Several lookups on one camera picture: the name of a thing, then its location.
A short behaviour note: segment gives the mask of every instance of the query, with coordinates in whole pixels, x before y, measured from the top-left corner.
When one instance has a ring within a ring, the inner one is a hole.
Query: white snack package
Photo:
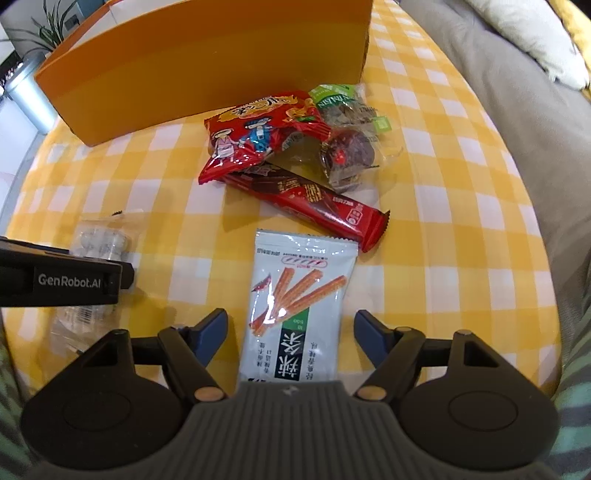
[[[356,242],[257,230],[239,381],[328,381]]]

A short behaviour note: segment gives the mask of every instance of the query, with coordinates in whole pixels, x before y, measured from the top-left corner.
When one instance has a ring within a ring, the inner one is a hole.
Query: yellow pillow
[[[591,20],[570,0],[550,0],[550,5],[577,45],[591,74]],[[591,88],[587,90],[587,98],[590,92]]]

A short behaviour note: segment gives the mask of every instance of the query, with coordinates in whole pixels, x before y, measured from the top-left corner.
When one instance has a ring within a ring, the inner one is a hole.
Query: tablecloth
[[[432,338],[470,329],[551,391],[560,336],[547,257],[494,124],[441,50],[389,0],[374,2],[363,83],[368,102],[400,126],[404,149],[378,169],[374,184],[353,194],[391,215],[379,246],[360,255],[347,289],[341,379],[354,384],[372,370],[352,328],[357,309],[367,309],[388,326],[409,325]],[[145,232],[130,256],[136,285],[122,295],[119,324],[134,336],[154,335],[225,308],[230,331],[209,370],[233,391],[256,229],[326,232],[222,183],[197,184],[210,115],[95,148],[59,123],[24,182],[8,235],[67,248],[82,215],[144,210]],[[17,371],[33,390],[53,374],[52,312],[4,310]]]

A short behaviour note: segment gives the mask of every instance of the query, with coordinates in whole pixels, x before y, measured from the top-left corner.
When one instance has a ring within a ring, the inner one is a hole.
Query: snack package
[[[337,374],[354,242],[258,230],[239,381],[329,381]]]
[[[384,148],[382,134],[392,127],[386,116],[366,105],[354,85],[320,85],[310,92],[332,133],[324,142],[320,160],[329,184],[337,192],[357,185],[367,168],[378,167],[397,153]]]
[[[209,153],[199,183],[257,165],[302,135],[326,140],[326,125],[306,92],[285,92],[239,105],[205,120]]]
[[[337,236],[371,250],[388,226],[382,213],[269,162],[226,175],[223,181]]]
[[[145,228],[143,211],[116,212],[109,217],[89,216],[76,226],[70,253],[77,257],[129,261]],[[116,305],[59,307],[51,327],[54,353],[84,351],[108,331],[117,328]]]

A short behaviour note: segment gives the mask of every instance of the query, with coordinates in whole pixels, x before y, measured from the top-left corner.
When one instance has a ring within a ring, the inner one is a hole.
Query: orange box
[[[371,0],[184,0],[76,45],[128,1],[100,7],[35,76],[89,146],[273,93],[361,78]]]

